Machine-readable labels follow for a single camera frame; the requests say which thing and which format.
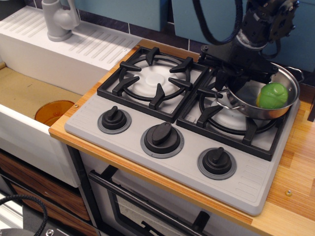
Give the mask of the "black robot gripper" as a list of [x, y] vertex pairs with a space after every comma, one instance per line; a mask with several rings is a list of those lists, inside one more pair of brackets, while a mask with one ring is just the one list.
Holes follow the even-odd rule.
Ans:
[[223, 45], [203, 45], [199, 64], [221, 68], [216, 74], [215, 89], [227, 86], [232, 93], [238, 92], [250, 80], [271, 80], [278, 67], [256, 48], [244, 46], [238, 39]]

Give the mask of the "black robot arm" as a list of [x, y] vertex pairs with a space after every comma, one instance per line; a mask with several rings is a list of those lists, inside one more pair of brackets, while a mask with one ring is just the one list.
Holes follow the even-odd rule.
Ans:
[[209, 42], [201, 47], [199, 62], [217, 67], [216, 90], [229, 86], [238, 91], [250, 80], [263, 84], [271, 81], [278, 67], [269, 59], [276, 54], [266, 55], [262, 50], [269, 43], [275, 43], [277, 51], [280, 51], [280, 39], [290, 36], [295, 29], [293, 18], [299, 1], [250, 0], [246, 8], [243, 8], [242, 1], [235, 1], [234, 28], [224, 40], [215, 39], [210, 32], [201, 2], [195, 0], [193, 6], [201, 31]]

